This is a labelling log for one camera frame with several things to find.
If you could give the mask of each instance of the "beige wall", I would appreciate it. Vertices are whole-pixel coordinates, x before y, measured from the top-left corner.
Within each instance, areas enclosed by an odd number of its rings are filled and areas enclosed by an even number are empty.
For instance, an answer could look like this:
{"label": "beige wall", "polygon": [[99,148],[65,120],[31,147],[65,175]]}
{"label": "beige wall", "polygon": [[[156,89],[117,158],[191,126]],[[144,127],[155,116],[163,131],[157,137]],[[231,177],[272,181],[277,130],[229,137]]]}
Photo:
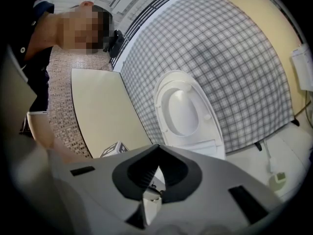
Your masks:
{"label": "beige wall", "polygon": [[117,141],[129,149],[151,144],[120,73],[72,69],[72,93],[82,136],[94,158]]}
{"label": "beige wall", "polygon": [[274,47],[288,79],[295,114],[305,106],[305,93],[300,90],[291,52],[300,40],[285,16],[270,0],[229,0],[243,10],[264,32]]}

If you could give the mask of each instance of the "checkered wallpaper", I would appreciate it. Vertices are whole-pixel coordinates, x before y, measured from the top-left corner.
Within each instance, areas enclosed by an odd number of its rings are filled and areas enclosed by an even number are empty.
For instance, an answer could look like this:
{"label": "checkered wallpaper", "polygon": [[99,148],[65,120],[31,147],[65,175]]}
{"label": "checkered wallpaper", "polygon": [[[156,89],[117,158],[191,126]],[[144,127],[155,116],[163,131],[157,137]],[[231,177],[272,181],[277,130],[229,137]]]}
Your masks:
{"label": "checkered wallpaper", "polygon": [[153,90],[170,70],[183,70],[201,85],[219,120],[226,152],[293,120],[289,85],[275,50],[228,0],[176,2],[143,30],[124,62],[125,87],[153,143],[164,143]]}

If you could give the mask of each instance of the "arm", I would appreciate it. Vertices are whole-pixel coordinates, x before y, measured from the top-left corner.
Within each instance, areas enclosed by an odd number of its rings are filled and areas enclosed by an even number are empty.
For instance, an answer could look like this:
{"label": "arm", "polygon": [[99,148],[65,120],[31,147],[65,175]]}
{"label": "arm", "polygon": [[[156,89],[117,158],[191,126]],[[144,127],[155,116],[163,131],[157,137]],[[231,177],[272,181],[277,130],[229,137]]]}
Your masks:
{"label": "arm", "polygon": [[84,162],[88,160],[70,151],[62,141],[54,137],[47,114],[27,114],[31,133],[39,144],[46,149],[52,149],[59,153],[64,163]]}

